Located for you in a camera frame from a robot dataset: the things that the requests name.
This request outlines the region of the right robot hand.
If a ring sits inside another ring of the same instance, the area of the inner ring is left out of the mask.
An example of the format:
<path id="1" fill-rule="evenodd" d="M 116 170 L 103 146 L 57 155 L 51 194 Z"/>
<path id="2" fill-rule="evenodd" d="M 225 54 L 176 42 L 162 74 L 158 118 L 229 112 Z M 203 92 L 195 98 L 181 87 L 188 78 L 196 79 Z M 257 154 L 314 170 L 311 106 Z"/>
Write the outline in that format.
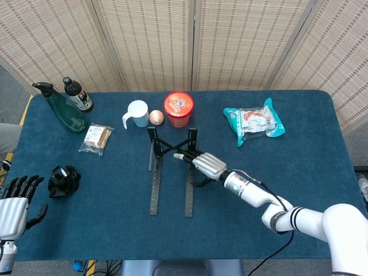
<path id="1" fill-rule="evenodd" d="M 174 158 L 188 163 L 204 174 L 205 178 L 201 182 L 192 180 L 190 184 L 194 187 L 204 187 L 210 182 L 221 181 L 224 183 L 230 172 L 226 163 L 208 152 L 202 152 L 197 149 L 185 150 L 173 154 Z"/>

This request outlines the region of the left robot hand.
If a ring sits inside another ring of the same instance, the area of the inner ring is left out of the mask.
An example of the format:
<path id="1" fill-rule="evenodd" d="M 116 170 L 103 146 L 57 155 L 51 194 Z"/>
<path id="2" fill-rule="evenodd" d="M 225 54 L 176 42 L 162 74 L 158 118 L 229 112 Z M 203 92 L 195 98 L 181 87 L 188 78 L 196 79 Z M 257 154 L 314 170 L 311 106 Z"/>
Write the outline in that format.
<path id="1" fill-rule="evenodd" d="M 41 207 L 36 217 L 28 218 L 32 198 L 43 180 L 39 175 L 25 175 L 8 183 L 1 196 L 1 240 L 15 241 L 43 221 L 48 211 L 47 204 Z"/>

